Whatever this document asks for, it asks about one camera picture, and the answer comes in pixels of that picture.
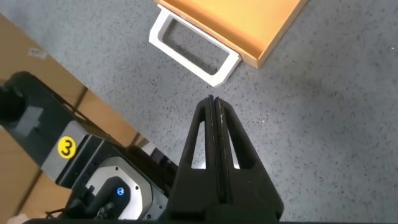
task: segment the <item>cardboard box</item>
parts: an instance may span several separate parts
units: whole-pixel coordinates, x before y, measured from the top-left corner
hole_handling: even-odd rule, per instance
[[[155,0],[260,68],[307,0]]]

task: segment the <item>white tray handle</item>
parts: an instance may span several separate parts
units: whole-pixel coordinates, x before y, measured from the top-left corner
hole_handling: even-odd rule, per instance
[[[211,86],[217,87],[223,84],[228,79],[234,68],[240,62],[241,57],[239,56],[239,54],[222,44],[220,41],[214,39],[212,36],[206,34],[199,28],[195,27],[191,23],[187,22],[185,19],[182,19],[178,15],[172,13],[160,4],[158,4],[158,6],[161,8],[161,12],[157,17],[154,26],[150,30],[149,42],[155,45],[164,53],[166,53],[168,56],[172,57],[178,63],[182,64],[185,68],[189,69],[195,75],[199,76],[201,79],[209,83]],[[189,61],[183,55],[180,55],[174,49],[163,43],[164,33],[173,19],[181,22],[191,30],[200,34],[202,37],[206,38],[210,42],[214,43],[215,45],[219,46],[221,49],[229,53],[228,57],[226,58],[225,62],[222,64],[218,72],[216,72],[214,75],[210,75],[209,73],[205,72],[203,69],[195,65],[193,62]]]

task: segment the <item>white bracket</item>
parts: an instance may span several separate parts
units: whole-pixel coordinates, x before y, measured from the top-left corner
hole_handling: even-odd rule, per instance
[[[185,19],[182,19],[181,17],[174,14],[170,10],[161,6],[160,4],[158,4],[158,6],[160,7],[161,12],[157,17],[154,26],[150,30],[149,42],[155,45],[164,53],[166,53],[168,56],[172,57],[174,60],[183,65],[185,68],[189,69],[192,73],[194,73],[195,75],[199,76],[201,79],[209,83],[212,87],[217,87],[223,84],[228,79],[229,75],[232,73],[232,71],[235,69],[238,63],[241,61],[241,57],[239,56],[239,54],[234,50],[232,50],[231,48],[227,47],[225,44],[216,40],[212,36],[203,32],[201,29],[187,22]],[[214,75],[210,75],[209,73],[205,72],[198,65],[195,65],[193,62],[189,61],[189,59],[179,54],[173,48],[169,47],[163,42],[163,36],[165,34],[165,31],[167,30],[168,26],[170,25],[173,19],[181,22],[183,25],[187,26],[191,30],[195,31],[197,34],[201,35],[202,37],[206,38],[213,44],[217,45],[219,48],[229,53],[225,62],[222,64],[220,69]]]

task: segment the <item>number 3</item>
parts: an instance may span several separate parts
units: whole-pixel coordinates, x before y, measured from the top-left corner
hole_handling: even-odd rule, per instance
[[[72,158],[76,153],[76,143],[69,137],[64,136],[58,141],[58,153],[64,159]]]

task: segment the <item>orange box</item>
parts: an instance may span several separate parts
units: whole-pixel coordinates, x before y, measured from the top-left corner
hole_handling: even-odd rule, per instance
[[[307,0],[155,0],[259,68]]]

